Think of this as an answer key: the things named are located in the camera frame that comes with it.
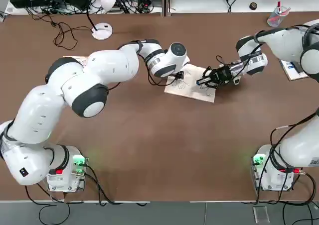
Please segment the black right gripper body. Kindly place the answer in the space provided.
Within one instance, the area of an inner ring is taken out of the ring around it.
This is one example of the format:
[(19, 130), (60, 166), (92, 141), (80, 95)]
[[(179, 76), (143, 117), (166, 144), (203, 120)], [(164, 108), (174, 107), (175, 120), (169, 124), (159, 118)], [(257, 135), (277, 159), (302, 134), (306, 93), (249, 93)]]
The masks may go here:
[(223, 83), (229, 82), (233, 79), (233, 74), (231, 67), (222, 66), (211, 71), (211, 80), (216, 85), (221, 85)]

